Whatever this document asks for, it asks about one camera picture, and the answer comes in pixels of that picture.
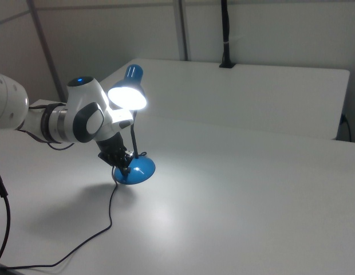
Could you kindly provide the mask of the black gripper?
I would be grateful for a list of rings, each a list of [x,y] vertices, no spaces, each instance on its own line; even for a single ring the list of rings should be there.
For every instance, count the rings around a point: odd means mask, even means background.
[[[125,152],[127,148],[124,146],[122,135],[117,132],[109,139],[96,141],[100,153],[98,157],[109,164],[121,169],[122,176],[128,176],[131,168],[129,167],[132,157]]]

